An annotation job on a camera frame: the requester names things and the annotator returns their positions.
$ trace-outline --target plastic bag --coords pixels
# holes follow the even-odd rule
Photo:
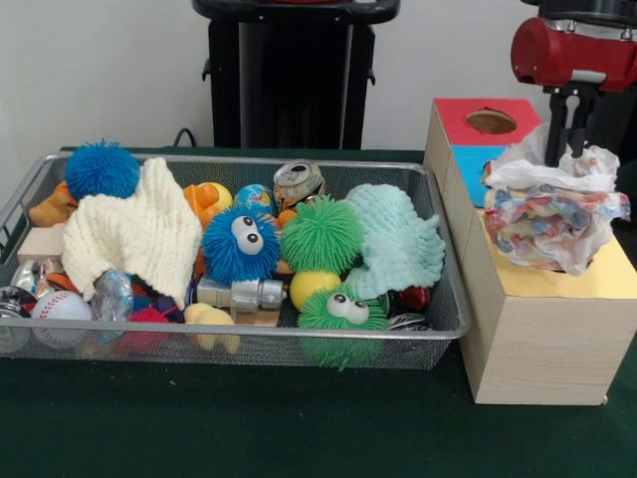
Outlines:
[[[577,276],[611,240],[610,221],[630,217],[630,204],[615,192],[616,155],[592,146],[573,158],[569,148],[558,168],[547,167],[547,136],[543,124],[490,163],[485,222],[511,262]]]

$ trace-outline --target light green knitted cloth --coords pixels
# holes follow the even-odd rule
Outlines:
[[[445,242],[440,218],[421,219],[407,194],[389,184],[362,184],[347,194],[363,234],[363,266],[345,283],[362,300],[410,286],[431,287],[440,280]]]

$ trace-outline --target metal basket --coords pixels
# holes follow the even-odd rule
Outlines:
[[[145,155],[138,156],[144,160]],[[0,212],[0,286],[9,285],[18,267],[17,250],[31,224],[27,211],[49,196],[63,180],[68,154],[59,153],[39,160],[20,183],[9,203]],[[252,159],[205,156],[165,156],[176,181],[183,187],[205,181],[216,181],[236,191],[251,183],[271,184],[277,169],[285,163],[280,159]],[[431,290],[427,319],[433,329],[427,332],[374,332],[308,330],[296,327],[297,312],[285,302],[275,328],[187,326],[179,324],[113,324],[67,320],[41,321],[0,317],[0,334],[11,327],[82,330],[81,343],[72,349],[51,349],[33,334],[17,352],[0,357],[15,359],[105,359],[156,362],[205,362],[260,365],[316,365],[304,354],[310,341],[325,340],[347,347],[343,341],[376,341],[382,352],[370,363],[373,368],[431,369],[449,343],[466,333],[470,325],[469,306],[460,278],[442,202],[433,176],[421,165],[405,163],[370,163],[317,161],[332,197],[340,199],[358,184],[393,184],[406,191],[416,211],[423,218],[441,216],[439,233],[447,243],[442,279]],[[123,354],[116,342],[104,345],[99,340],[103,331],[123,331],[125,334],[164,334],[161,345],[144,353]],[[217,344],[212,352],[196,346],[196,336],[236,336],[238,351],[230,354]]]

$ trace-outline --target green puffer ball with eyes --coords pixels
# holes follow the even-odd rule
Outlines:
[[[386,331],[387,319],[376,300],[360,301],[346,286],[312,294],[299,315],[299,327],[354,331]],[[304,338],[304,353],[319,366],[343,370],[365,366],[382,351],[382,340]]]
[[[319,196],[297,206],[297,216],[281,233],[281,252],[293,270],[349,269],[362,247],[362,229],[354,210],[344,201]]]

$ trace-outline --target googly eye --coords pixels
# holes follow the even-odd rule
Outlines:
[[[369,319],[369,308],[367,304],[362,301],[350,302],[347,313],[345,314],[345,319],[355,326],[363,325],[367,322],[367,319]]]
[[[232,235],[235,237],[240,237],[251,232],[259,232],[254,219],[248,216],[239,216],[237,219],[232,221],[230,230],[232,231]]]
[[[232,221],[230,228],[237,239],[239,250],[249,256],[256,256],[263,249],[263,237],[252,217],[240,216]]]
[[[349,304],[349,297],[345,294],[332,294],[327,299],[327,311],[334,317],[345,317]]]

